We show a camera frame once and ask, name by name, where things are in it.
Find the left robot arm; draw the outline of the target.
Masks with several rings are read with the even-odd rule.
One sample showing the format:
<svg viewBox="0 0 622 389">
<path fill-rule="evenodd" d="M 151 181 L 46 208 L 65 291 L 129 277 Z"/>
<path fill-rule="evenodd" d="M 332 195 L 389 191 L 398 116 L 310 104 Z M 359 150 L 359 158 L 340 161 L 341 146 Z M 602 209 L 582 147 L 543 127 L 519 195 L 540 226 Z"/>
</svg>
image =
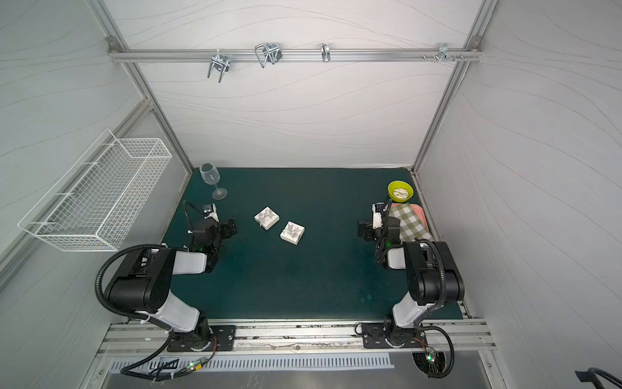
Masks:
<svg viewBox="0 0 622 389">
<path fill-rule="evenodd" d="M 178 348 L 216 348 L 207 316 L 171 291 L 173 277 L 200 275 L 215 269 L 225 239 L 237 234 L 236 222 L 208 217 L 190 229 L 189 249 L 142 244 L 118 251 L 97 272 L 98 302 L 114 314 L 155 324 L 170 334 Z"/>
</svg>

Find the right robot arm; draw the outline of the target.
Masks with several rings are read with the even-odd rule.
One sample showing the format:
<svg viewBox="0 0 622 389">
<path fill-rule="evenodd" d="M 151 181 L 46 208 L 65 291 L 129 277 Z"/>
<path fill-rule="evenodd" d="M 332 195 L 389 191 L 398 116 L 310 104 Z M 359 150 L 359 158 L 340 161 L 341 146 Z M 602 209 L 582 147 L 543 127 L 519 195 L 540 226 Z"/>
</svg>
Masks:
<svg viewBox="0 0 622 389">
<path fill-rule="evenodd" d="M 448 304 L 461 301 L 463 278 L 446 242 L 400 237 L 399 221 L 388 217 L 378 224 L 359 221 L 357 235 L 375 242 L 375 259 L 382 267 L 404 270 L 408 291 L 393 305 L 380 325 L 361 325 L 366 348 L 428 348 L 424 342 L 432 326 L 424 321 Z"/>
</svg>

